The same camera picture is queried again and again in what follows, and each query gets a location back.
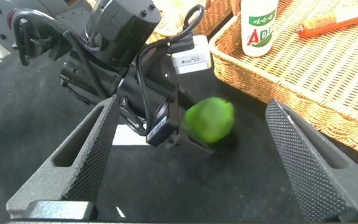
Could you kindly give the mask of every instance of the orange object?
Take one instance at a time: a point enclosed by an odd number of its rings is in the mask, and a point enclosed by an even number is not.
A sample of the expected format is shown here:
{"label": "orange object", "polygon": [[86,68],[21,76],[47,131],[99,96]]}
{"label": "orange object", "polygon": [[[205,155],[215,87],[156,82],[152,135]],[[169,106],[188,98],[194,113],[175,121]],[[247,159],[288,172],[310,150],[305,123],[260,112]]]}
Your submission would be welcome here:
{"label": "orange object", "polygon": [[358,4],[302,22],[300,37],[311,37],[358,23]]}

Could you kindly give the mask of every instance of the woven basket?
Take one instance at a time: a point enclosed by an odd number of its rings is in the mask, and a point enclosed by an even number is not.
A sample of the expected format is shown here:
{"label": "woven basket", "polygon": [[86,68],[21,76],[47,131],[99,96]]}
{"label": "woven basket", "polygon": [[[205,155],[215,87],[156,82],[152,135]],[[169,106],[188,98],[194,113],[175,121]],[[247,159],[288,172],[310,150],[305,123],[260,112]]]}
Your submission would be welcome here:
{"label": "woven basket", "polygon": [[233,17],[212,39],[216,76],[267,103],[293,108],[316,129],[358,151],[358,24],[300,39],[300,23],[351,0],[280,0],[271,51],[247,57],[241,17]]}

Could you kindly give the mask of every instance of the white connector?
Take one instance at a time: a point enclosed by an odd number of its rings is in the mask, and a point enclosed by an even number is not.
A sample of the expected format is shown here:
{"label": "white connector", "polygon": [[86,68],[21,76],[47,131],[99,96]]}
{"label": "white connector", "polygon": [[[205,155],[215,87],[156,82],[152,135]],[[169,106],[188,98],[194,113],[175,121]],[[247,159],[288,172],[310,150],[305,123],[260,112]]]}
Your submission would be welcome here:
{"label": "white connector", "polygon": [[211,53],[205,35],[193,36],[194,48],[171,55],[177,74],[197,72],[212,67]]}

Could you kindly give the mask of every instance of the black table surface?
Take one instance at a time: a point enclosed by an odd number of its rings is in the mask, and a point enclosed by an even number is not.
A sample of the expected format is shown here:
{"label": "black table surface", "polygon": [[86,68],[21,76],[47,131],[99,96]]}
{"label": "black table surface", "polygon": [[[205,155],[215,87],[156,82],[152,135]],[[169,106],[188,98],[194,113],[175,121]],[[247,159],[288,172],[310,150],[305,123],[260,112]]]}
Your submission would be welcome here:
{"label": "black table surface", "polygon": [[[40,57],[23,67],[11,55],[0,64],[0,223],[9,219],[7,200],[92,109],[60,87],[62,63]],[[266,105],[213,72],[181,75],[180,83],[196,100],[231,101],[235,138],[208,158],[163,147],[113,146],[97,203],[99,219],[304,221],[265,122]],[[357,152],[336,144],[358,162]]]}

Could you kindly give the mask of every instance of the plastic bottle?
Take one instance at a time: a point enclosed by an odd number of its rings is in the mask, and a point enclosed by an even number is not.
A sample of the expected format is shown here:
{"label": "plastic bottle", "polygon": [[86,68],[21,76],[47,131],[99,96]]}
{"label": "plastic bottle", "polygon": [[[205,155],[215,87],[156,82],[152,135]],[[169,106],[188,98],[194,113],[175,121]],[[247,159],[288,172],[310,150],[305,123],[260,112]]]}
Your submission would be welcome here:
{"label": "plastic bottle", "polygon": [[251,57],[265,55],[272,48],[278,0],[242,0],[242,50]]}

